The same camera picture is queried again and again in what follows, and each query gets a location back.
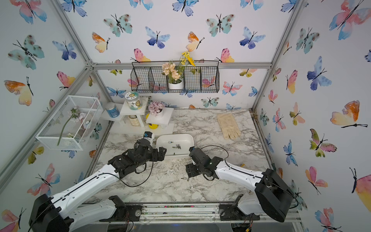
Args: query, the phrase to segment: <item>cloth glove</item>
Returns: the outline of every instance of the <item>cloth glove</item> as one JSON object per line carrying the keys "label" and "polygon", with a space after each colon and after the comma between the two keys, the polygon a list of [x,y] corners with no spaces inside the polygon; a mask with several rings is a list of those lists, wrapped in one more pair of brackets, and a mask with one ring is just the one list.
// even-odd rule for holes
{"label": "cloth glove", "polygon": [[235,139],[241,135],[241,131],[231,113],[218,114],[217,119],[223,132],[224,139]]}

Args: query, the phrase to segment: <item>white wire basket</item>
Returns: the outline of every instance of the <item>white wire basket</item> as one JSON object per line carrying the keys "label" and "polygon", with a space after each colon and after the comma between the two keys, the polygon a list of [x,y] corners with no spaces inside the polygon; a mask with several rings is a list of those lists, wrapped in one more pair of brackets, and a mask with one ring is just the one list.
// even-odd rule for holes
{"label": "white wire basket", "polygon": [[[79,113],[86,113],[86,117],[78,122],[73,118],[68,121],[73,107],[77,107]],[[103,108],[98,98],[69,95],[36,138],[49,149],[82,151],[89,138],[96,137],[93,132],[99,132],[96,127],[101,130],[97,123],[102,113]],[[57,145],[62,130],[62,137]]]}

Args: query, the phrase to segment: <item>teal butterfly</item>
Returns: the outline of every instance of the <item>teal butterfly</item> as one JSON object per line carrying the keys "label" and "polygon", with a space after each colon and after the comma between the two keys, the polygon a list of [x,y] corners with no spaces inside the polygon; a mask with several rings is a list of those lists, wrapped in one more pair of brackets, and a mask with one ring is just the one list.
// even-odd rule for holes
{"label": "teal butterfly", "polygon": [[23,46],[17,40],[17,47],[22,48],[22,50],[16,49],[8,53],[8,57],[15,61],[20,61],[21,65],[26,68],[31,68],[32,70],[36,69],[35,61],[36,58],[44,58],[44,52],[41,50],[39,45],[34,45],[36,40],[33,35],[28,35],[23,43]]}

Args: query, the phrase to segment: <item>glass jar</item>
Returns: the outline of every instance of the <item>glass jar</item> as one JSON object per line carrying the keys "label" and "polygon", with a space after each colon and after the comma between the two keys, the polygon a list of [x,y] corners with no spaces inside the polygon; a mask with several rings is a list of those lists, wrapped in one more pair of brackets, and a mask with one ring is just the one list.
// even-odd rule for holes
{"label": "glass jar", "polygon": [[142,108],[142,102],[140,100],[138,92],[127,92],[125,94],[125,99],[131,110],[139,110],[140,108]]}

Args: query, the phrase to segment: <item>marble countertop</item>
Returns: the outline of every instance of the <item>marble countertop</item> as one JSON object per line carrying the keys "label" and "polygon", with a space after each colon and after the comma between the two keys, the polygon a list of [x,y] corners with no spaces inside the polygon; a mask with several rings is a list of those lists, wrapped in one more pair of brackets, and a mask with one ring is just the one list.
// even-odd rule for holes
{"label": "marble countertop", "polygon": [[[217,114],[231,112],[236,119],[241,136],[235,140],[224,139],[217,122]],[[213,109],[175,109],[174,134],[190,134],[196,147],[218,145],[228,150],[228,162],[251,169],[265,171],[269,168],[262,145],[258,138],[249,110]],[[110,134],[100,154],[95,170],[101,168],[114,156],[133,148],[139,135]],[[208,147],[204,152],[213,156],[226,157],[223,149]],[[227,180],[208,181],[202,175],[187,180],[185,165],[190,158],[172,159],[155,162],[149,179],[138,187],[127,187],[120,181],[115,182],[91,197],[87,203],[96,203],[110,196],[118,195],[124,202],[200,202],[234,201],[236,197],[249,191]],[[128,185],[142,183],[151,171],[152,163],[140,174],[131,173],[122,180]]]}

